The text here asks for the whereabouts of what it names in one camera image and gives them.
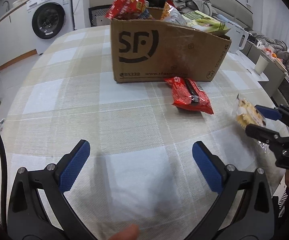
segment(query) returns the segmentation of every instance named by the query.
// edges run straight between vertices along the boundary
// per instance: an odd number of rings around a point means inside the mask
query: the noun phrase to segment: screw
[[[227,165],[227,170],[228,170],[228,171],[234,171],[235,169],[236,169],[236,167],[233,166],[232,164],[228,164],[228,165]]]
[[[21,174],[21,173],[24,173],[24,171],[25,171],[25,168],[24,168],[24,167],[21,167],[21,168],[18,169],[18,173],[20,173],[20,174]]]
[[[47,169],[48,171],[53,171],[54,168],[55,168],[55,164],[53,164],[53,163],[49,164],[49,165],[46,167],[46,169]]]
[[[258,168],[258,169],[257,169],[257,172],[258,172],[259,174],[264,174],[264,173],[265,173],[265,171],[264,171],[263,168]]]

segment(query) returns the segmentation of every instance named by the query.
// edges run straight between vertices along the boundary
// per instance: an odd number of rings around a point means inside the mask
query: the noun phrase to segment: sf logo
[[[138,49],[140,51],[143,51],[143,48],[139,48],[140,46],[144,46],[144,48],[149,47],[148,52],[144,52],[142,57],[137,57],[137,58],[125,58],[125,57],[119,57],[120,62],[124,63],[138,63],[144,60],[147,60],[152,57],[152,55],[155,53],[158,43],[159,43],[159,33],[157,30],[152,30],[151,31],[152,35],[152,44],[149,46],[147,45],[147,41],[149,39],[145,39],[145,37],[149,38],[150,34],[148,32],[135,32],[133,34],[133,39],[132,35],[130,32],[123,31],[119,33],[119,42],[123,44],[124,48],[119,49],[120,53],[126,53],[129,52],[132,49],[133,53],[138,53]]]

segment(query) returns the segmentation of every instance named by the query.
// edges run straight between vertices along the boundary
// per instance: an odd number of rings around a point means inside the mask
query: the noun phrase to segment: washing machine door
[[[61,5],[45,3],[35,11],[32,18],[32,28],[39,38],[48,40],[61,31],[64,19],[65,12]]]

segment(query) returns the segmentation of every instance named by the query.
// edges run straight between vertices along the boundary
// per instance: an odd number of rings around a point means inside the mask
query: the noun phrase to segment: washing machine
[[[72,0],[29,0],[27,11],[38,54],[56,38],[74,30]]]

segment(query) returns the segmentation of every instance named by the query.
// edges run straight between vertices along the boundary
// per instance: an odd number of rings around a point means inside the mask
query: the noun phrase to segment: red snack bag
[[[147,10],[145,0],[114,0],[106,17],[121,20],[153,19]]]
[[[213,114],[206,93],[189,78],[173,77],[165,79],[172,86],[173,105],[182,109]]]

